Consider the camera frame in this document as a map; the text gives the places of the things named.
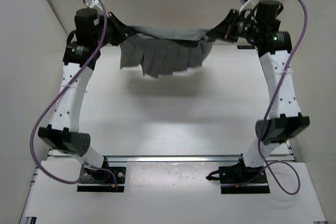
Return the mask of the grey pleated skirt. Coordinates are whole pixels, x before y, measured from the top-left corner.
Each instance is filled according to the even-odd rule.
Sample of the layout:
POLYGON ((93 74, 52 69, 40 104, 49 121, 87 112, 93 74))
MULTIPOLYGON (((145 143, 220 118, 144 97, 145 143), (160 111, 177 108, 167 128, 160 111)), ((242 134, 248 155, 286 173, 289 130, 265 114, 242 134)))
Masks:
POLYGON ((144 75, 154 78, 201 67, 216 40, 201 28, 132 28, 135 35, 120 45, 120 68, 140 65, 144 75))

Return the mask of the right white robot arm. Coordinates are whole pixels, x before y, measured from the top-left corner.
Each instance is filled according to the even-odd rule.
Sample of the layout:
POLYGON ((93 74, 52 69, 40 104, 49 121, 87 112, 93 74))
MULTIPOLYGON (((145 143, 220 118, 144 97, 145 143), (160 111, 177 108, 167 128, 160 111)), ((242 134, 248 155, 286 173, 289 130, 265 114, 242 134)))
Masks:
POLYGON ((242 165, 235 169, 236 178, 248 182, 255 167, 282 143, 295 137, 310 124, 302 115, 292 78, 291 56, 294 52, 290 34, 281 31, 278 15, 283 5, 275 0, 261 0, 245 11, 231 9, 225 19, 207 32, 210 38, 235 43, 240 38, 254 46, 263 70, 269 94, 269 106, 264 119, 256 122, 256 140, 242 154, 242 165))

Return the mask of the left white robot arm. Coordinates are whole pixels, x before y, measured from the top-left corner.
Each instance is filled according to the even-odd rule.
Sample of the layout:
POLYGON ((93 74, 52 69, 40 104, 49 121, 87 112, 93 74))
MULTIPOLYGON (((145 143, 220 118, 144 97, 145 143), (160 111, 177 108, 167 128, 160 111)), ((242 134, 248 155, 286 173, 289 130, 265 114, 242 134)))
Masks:
POLYGON ((75 15, 76 29, 68 38, 63 57, 63 74, 53 114, 38 136, 51 148, 92 166, 91 174, 98 181, 109 177, 110 168, 105 157, 91 146, 88 133, 79 131, 79 117, 87 84, 100 57, 100 47, 118 46, 135 31, 119 21, 112 12, 106 17, 97 10, 83 8, 75 15))

